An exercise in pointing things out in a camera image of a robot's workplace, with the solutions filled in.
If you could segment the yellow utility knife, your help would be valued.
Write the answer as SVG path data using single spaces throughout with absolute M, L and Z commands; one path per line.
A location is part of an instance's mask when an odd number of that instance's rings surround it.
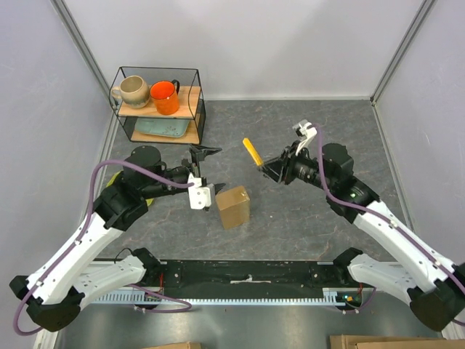
M 248 151 L 250 157 L 252 158 L 252 160 L 254 161 L 256 166 L 261 167 L 264 164 L 264 162 L 262 160 L 262 157 L 259 155 L 258 151 L 256 150 L 256 148 L 254 147 L 254 145 L 250 141 L 250 139 L 245 137 L 243 139 L 243 146 Z

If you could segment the brown cardboard express box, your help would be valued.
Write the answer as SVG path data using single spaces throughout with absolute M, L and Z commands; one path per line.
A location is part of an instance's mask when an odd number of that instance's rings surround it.
M 216 203 L 225 230 L 250 220 L 250 198 L 243 185 L 218 193 Z

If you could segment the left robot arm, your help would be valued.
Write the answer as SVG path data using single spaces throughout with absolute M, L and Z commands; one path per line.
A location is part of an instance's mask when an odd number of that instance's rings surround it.
M 146 248 L 83 276 L 86 267 L 112 241 L 148 212 L 148 200 L 187 193 L 191 209 L 207 210 L 223 184 L 209 184 L 200 162 L 220 148 L 190 146 L 190 159 L 168 168 L 160 151 L 149 145 L 135 148 L 124 161 L 107 160 L 93 170 L 120 165 L 121 172 L 100 195 L 89 196 L 84 221 L 62 247 L 35 273 L 15 276 L 10 289 L 39 329 L 57 332 L 97 298 L 123 286 L 139 288 L 161 280 L 163 266 Z

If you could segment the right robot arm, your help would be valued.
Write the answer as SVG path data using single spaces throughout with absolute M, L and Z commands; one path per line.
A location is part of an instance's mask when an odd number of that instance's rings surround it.
M 354 160 L 345 146 L 328 143 L 311 158 L 298 145 L 286 147 L 260 171 L 277 183 L 299 179 L 325 190 L 330 208 L 371 236 L 401 266 L 385 266 L 350 248 L 334 261 L 334 281 L 379 288 L 405 302 L 422 324 L 436 332 L 456 321 L 464 310 L 464 265 L 433 250 L 397 219 L 379 195 L 354 176 Z

